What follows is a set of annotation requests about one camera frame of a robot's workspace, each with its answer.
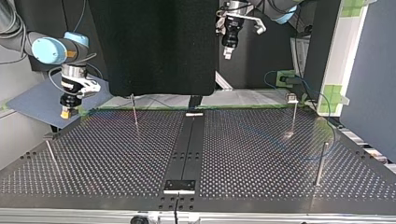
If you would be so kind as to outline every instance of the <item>white panel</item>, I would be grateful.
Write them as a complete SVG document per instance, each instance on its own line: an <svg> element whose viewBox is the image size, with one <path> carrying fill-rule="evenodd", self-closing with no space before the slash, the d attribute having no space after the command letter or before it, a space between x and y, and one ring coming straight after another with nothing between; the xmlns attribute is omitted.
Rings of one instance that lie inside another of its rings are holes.
<svg viewBox="0 0 396 224"><path fill-rule="evenodd" d="M345 96L361 39L361 31L366 18L367 8L364 7L362 9L359 17L338 19L321 92L324 92L325 85L342 85L341 94ZM332 116L339 117L341 110L342 105L338 105L336 112ZM327 113L319 114L321 116L328 116Z"/></svg>
<svg viewBox="0 0 396 224"><path fill-rule="evenodd" d="M42 142L50 126L13 113L0 119L0 170Z"/></svg>

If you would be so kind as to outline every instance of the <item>vertical post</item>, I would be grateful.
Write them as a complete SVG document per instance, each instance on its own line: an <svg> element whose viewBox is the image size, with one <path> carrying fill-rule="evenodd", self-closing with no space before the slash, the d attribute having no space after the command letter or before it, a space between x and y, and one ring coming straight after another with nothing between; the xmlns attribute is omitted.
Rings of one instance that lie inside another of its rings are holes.
<svg viewBox="0 0 396 224"><path fill-rule="evenodd" d="M323 165L324 165L324 152L329 148L329 143L325 142L323 144L323 148L321 150L320 153L320 160L319 160L319 166L318 166L318 173L317 173L317 177L315 178L315 186L316 187L320 187L320 180L321 180L321 176L323 173Z"/></svg>
<svg viewBox="0 0 396 224"><path fill-rule="evenodd" d="M52 157L52 160L56 162L56 158L55 158L55 155L53 154L52 147L50 145L50 141L46 140L46 143L47 143L47 147L49 148L49 154Z"/></svg>

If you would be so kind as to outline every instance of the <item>green tape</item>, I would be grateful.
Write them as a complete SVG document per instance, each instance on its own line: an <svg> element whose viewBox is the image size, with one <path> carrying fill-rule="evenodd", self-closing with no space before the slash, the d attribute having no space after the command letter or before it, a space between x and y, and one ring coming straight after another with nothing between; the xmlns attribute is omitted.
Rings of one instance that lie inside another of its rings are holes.
<svg viewBox="0 0 396 224"><path fill-rule="evenodd" d="M364 0L344 0L341 17L359 17L364 7Z"/></svg>
<svg viewBox="0 0 396 224"><path fill-rule="evenodd" d="M4 102L3 104L0 105L0 111L2 110L8 110L9 107L7 106L7 102Z"/></svg>
<svg viewBox="0 0 396 224"><path fill-rule="evenodd" d="M293 88L293 85L287 85L286 82L280 81L282 77L295 77L296 73L294 70L278 71L276 77L276 86L283 88Z"/></svg>
<svg viewBox="0 0 396 224"><path fill-rule="evenodd" d="M335 113L337 110L337 106L341 104L341 88L343 86L341 85L326 85L324 87L324 92L323 94L326 96L327 100L330 103L330 112ZM329 105L327 104L327 101L323 99L321 101L320 107L319 107L319 112L320 113L329 113Z"/></svg>

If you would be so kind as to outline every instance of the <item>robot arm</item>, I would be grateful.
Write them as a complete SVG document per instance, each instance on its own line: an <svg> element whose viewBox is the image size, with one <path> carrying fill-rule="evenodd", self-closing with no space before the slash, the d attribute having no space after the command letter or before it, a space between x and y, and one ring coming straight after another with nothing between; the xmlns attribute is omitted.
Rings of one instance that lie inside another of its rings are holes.
<svg viewBox="0 0 396 224"><path fill-rule="evenodd" d="M88 37L66 32L64 38L53 38L36 32L26 32L21 17L8 0L0 0L0 45L34 56L41 63L62 65L61 117L71 118L82 104L82 98L94 95L101 89L87 77Z"/></svg>
<svg viewBox="0 0 396 224"><path fill-rule="evenodd" d="M257 7L268 16L272 21L279 24L287 22L295 12L297 5L304 0L230 0L220 9L218 16L221 17L217 24L218 33L223 33L222 45L224 48L224 57L231 59L233 51L238 46L238 34L243 28L245 20L256 22L257 34L261 35L266 31L262 20L255 17L249 17L248 8Z"/></svg>

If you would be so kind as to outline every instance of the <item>metal rod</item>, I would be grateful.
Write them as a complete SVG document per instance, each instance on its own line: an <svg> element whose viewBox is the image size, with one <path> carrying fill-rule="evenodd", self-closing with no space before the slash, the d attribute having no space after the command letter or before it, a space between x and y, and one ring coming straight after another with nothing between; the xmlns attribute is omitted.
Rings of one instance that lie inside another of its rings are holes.
<svg viewBox="0 0 396 224"><path fill-rule="evenodd" d="M329 148L329 143L325 142L323 144L323 148L322 151L320 153L320 161L319 161L319 167L318 167L318 173L317 173L317 177L315 178L315 186L319 187L320 186L320 180L321 180L321 176L323 173L323 165L324 165L324 152Z"/></svg>
<svg viewBox="0 0 396 224"><path fill-rule="evenodd" d="M52 159L56 162L55 155L53 154L52 147L50 146L50 141L46 141L46 143L47 143L47 147L49 148L49 154L50 154L50 156L51 156Z"/></svg>
<svg viewBox="0 0 396 224"><path fill-rule="evenodd" d="M296 121L296 114L297 114L297 104L294 106L294 114L293 114L293 123L291 124L291 131L294 133L294 122Z"/></svg>

